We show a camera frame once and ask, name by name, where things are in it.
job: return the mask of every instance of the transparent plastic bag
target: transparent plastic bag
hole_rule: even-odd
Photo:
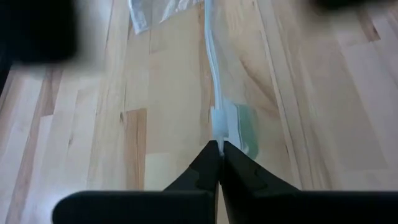
[[[205,39],[215,88],[213,138],[229,141],[250,158],[258,154],[256,106],[245,92],[247,72],[228,37],[224,5],[205,0]]]
[[[134,32],[141,33],[203,0],[128,0]]]

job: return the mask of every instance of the wooden floor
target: wooden floor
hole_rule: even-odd
[[[299,2],[223,7],[243,69],[224,91],[256,112],[256,161],[300,189],[398,190],[398,7]],[[127,1],[80,10],[101,69],[14,67],[0,97],[0,223],[50,223],[79,190],[162,190],[211,139],[203,4],[139,35]]]

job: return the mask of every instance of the wood grain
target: wood grain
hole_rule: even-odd
[[[217,1],[221,87],[252,113],[255,161],[300,189],[397,190],[396,6],[311,20],[300,3]],[[203,3],[139,35],[126,1],[79,11],[99,66],[14,67],[0,97],[1,223],[50,223],[81,190],[162,190],[211,139]]]

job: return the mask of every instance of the plastic bag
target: plastic bag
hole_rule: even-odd
[[[247,77],[228,37],[224,5],[226,2],[205,0],[205,39],[215,89],[212,109],[213,139],[229,141],[250,158],[257,157],[256,109],[245,94]]]
[[[203,0],[128,0],[134,32],[139,34]]]

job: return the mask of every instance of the blurry black object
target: blurry black object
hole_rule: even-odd
[[[310,0],[311,4],[324,12],[336,12],[352,7],[361,7],[366,3],[392,2],[395,0]]]
[[[52,218],[54,224],[216,223],[218,182],[232,224],[398,219],[397,192],[300,191],[229,142],[220,157],[216,141],[163,192],[80,192],[61,200]]]
[[[73,0],[0,0],[0,30],[7,61],[57,63],[77,52]]]
[[[0,43],[0,94],[6,84],[8,72],[11,68],[11,61],[7,55],[5,43]]]

